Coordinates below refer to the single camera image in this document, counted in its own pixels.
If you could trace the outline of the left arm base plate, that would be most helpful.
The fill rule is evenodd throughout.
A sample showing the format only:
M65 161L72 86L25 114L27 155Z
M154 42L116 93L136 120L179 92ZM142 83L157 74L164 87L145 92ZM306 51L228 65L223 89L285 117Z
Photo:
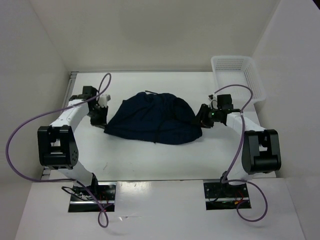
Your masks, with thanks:
M94 198L83 188L78 186L62 186L61 189L70 195L69 213L99 212L101 209ZM115 211L116 183L103 183L92 192L105 212Z

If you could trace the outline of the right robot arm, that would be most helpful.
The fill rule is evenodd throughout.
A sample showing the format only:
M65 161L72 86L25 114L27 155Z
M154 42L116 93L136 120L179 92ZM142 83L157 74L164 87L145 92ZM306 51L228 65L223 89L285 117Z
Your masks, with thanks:
M234 108L230 94L218 95L216 101L215 107L202 104L192 124L209 129L222 123L240 135L238 149L219 184L220 193L230 197L237 191L237 185L247 183L254 175L281 168L279 134L245 117L243 110Z

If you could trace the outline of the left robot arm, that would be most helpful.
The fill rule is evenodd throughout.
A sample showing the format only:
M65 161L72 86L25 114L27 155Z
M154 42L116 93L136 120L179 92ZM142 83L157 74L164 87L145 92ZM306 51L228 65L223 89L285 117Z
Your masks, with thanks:
M84 86L81 94L69 98L66 110L54 122L37 130L40 164L72 179L76 192L89 200L99 196L100 187L95 174L79 160L74 132L84 117L90 118L93 127L105 129L110 100L109 94L98 96L96 88Z

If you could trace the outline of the navy blue shorts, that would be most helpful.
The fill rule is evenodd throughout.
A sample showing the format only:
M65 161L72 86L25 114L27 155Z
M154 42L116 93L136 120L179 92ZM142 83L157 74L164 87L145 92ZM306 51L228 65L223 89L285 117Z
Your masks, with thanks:
M183 145L200 137L191 106L171 93L146 93L123 100L104 133L126 140Z

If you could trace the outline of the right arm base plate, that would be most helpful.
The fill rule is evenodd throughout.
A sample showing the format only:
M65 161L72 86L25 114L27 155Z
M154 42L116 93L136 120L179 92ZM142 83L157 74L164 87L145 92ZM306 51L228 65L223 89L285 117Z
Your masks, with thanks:
M247 185L222 184L218 180L204 181L206 210L251 209Z

